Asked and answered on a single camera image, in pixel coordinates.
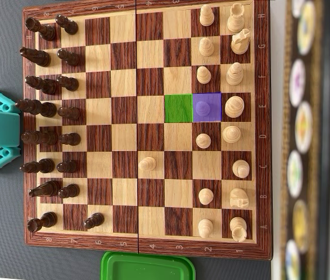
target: green plastic lid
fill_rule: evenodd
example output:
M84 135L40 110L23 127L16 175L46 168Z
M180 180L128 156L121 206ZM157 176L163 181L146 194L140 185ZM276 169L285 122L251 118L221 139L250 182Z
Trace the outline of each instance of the green plastic lid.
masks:
M101 280L195 280L193 264L184 257L106 252Z

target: chessboard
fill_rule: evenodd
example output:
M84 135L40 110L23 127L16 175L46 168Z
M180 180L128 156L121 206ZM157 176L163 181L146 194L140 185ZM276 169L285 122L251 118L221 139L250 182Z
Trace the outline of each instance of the chessboard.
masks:
M30 173L24 177L25 242L34 246L72 247L184 256L270 259L272 257L272 161L270 113L269 1L238 1L244 6L244 28L251 32L246 53L231 49L227 28L236 1L83 1L23 9L23 46L44 50L47 67L23 60L23 76L78 80L77 91L59 87L44 94L23 83L24 98L76 107L69 120L24 113L24 131L78 133L77 146L24 145L25 163L50 158L55 164L76 160L74 173ZM210 26L200 24L200 8L214 13ZM78 24L70 35L55 23L64 15ZM55 40L45 41L25 27L34 17L55 28ZM210 39L214 52L199 53ZM59 49L77 53L78 66L57 57ZM230 66L239 62L239 85L226 81ZM201 84L197 69L205 66L211 81ZM224 112L230 97L244 101L237 118ZM210 114L199 116L196 104L206 102ZM227 143L223 131L238 127L241 139ZM201 149L200 134L211 138ZM156 162L151 171L138 168L145 158ZM239 178L237 160L249 164ZM29 197L29 190L47 181L61 187L77 184L74 198ZM199 192L208 188L213 200L203 205ZM230 205L230 192L244 190L249 206ZM27 222L54 212L57 223L29 232ZM85 229L94 213L102 225ZM232 238L232 218L246 222L246 239ZM198 224L207 219L213 229L200 237Z

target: green highlighted square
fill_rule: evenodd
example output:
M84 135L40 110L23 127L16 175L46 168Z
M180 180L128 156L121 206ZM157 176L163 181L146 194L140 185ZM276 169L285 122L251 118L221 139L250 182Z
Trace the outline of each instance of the green highlighted square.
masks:
M165 95L165 123L191 123L192 94Z

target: purple highlighted square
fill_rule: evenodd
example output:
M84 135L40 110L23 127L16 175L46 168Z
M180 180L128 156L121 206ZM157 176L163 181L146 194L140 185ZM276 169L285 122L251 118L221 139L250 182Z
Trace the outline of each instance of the purple highlighted square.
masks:
M198 93L192 95L193 122L221 121L221 93Z

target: gray table surface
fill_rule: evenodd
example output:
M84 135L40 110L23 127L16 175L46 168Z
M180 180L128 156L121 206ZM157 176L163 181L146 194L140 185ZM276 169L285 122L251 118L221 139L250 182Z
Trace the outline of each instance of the gray table surface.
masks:
M53 1L0 1L0 92L22 97L22 8ZM0 277L16 279L99 279L103 251L26 246L23 241L23 176L19 157L0 170ZM197 280L270 279L269 261L190 258Z

